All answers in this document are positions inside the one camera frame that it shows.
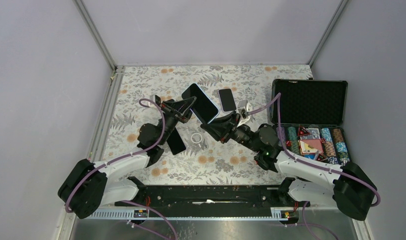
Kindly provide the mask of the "large black smartphone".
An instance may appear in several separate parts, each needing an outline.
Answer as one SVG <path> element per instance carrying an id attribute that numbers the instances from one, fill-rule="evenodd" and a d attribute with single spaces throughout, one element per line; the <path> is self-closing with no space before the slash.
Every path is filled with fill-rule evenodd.
<path id="1" fill-rule="evenodd" d="M 166 142 L 168 144 L 171 153 L 174 156 L 184 152 L 187 149 L 184 141 L 182 140 L 176 128 L 172 131 L 170 136 L 167 138 Z"/>

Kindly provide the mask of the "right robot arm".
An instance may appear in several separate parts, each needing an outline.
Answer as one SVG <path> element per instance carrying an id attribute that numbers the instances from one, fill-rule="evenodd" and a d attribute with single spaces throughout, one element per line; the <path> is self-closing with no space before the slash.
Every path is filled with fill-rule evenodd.
<path id="1" fill-rule="evenodd" d="M 370 208 L 379 205 L 377 187 L 356 163 L 329 164 L 299 156 L 285 145 L 279 146 L 282 141 L 274 126 L 263 123 L 252 131 L 248 125 L 239 124 L 240 119 L 240 114 L 233 111 L 199 127 L 217 142 L 225 144 L 233 140 L 255 152 L 254 159 L 263 170 L 301 179 L 290 181 L 278 191 L 282 205 L 324 199 L 358 221 L 364 221 Z"/>

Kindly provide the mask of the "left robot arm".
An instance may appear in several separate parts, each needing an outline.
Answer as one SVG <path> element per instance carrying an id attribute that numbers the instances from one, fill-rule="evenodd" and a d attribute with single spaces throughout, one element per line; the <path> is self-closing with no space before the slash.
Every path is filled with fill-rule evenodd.
<path id="1" fill-rule="evenodd" d="M 128 179 L 120 181 L 120 177 L 157 163 L 164 153 L 164 144 L 168 144 L 174 155 L 186 149 L 176 126 L 189 121 L 196 100 L 192 96 L 179 101 L 161 101 L 157 95 L 140 99 L 140 105 L 148 102 L 159 110 L 158 124 L 143 124 L 139 129 L 138 144 L 129 153 L 108 161 L 79 160 L 57 192 L 65 203 L 65 211 L 84 219 L 99 207 L 115 202 L 129 200 L 135 206 L 143 204 L 146 192 L 141 183 Z"/>

